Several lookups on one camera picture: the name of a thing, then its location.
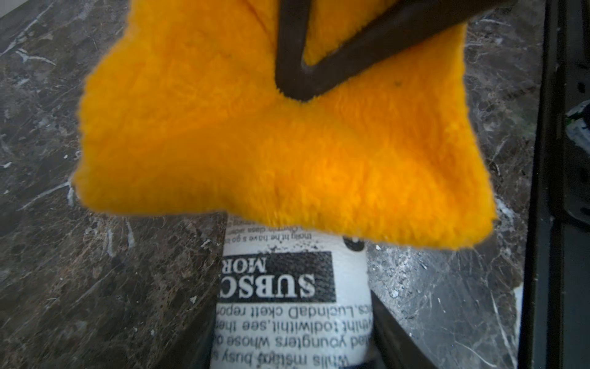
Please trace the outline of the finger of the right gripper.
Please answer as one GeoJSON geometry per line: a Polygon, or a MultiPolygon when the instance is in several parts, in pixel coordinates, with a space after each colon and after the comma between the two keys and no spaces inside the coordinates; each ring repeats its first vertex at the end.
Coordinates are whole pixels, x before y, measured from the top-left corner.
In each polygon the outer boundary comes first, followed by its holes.
{"type": "Polygon", "coordinates": [[[400,1],[317,64],[304,61],[312,3],[282,1],[278,15],[275,83],[288,98],[309,101],[390,58],[475,15],[500,0],[400,1]]]}

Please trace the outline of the orange microfiber cloth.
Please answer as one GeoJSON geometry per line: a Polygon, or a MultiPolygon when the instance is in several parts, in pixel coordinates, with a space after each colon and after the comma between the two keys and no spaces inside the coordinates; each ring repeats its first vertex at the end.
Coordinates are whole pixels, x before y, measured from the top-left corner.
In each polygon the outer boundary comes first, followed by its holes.
{"type": "Polygon", "coordinates": [[[81,98],[81,203],[116,215],[225,210],[420,247],[484,240],[496,205],[466,104],[466,26],[303,103],[274,82],[278,9],[133,1],[81,98]]]}

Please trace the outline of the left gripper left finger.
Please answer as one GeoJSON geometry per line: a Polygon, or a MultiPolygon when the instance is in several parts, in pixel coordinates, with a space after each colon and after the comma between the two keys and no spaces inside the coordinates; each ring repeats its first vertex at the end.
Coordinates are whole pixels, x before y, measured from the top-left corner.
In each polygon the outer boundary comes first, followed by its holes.
{"type": "Polygon", "coordinates": [[[158,361],[156,368],[208,369],[214,341],[217,298],[210,297],[195,320],[158,361]]]}

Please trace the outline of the newspaper print eyeglass case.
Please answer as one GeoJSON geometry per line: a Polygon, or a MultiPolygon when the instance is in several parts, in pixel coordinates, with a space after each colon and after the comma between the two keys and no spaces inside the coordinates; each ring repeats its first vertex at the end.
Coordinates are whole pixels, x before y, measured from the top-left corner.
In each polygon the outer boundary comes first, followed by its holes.
{"type": "Polygon", "coordinates": [[[227,220],[213,368],[375,368],[362,240],[227,220]]]}

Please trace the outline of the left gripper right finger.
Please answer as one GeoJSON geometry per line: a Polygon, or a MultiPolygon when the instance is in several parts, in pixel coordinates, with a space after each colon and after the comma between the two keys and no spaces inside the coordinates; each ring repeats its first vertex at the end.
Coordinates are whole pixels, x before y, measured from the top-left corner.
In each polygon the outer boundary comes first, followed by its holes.
{"type": "Polygon", "coordinates": [[[378,296],[371,292],[373,340],[380,353],[378,368],[436,369],[378,296]]]}

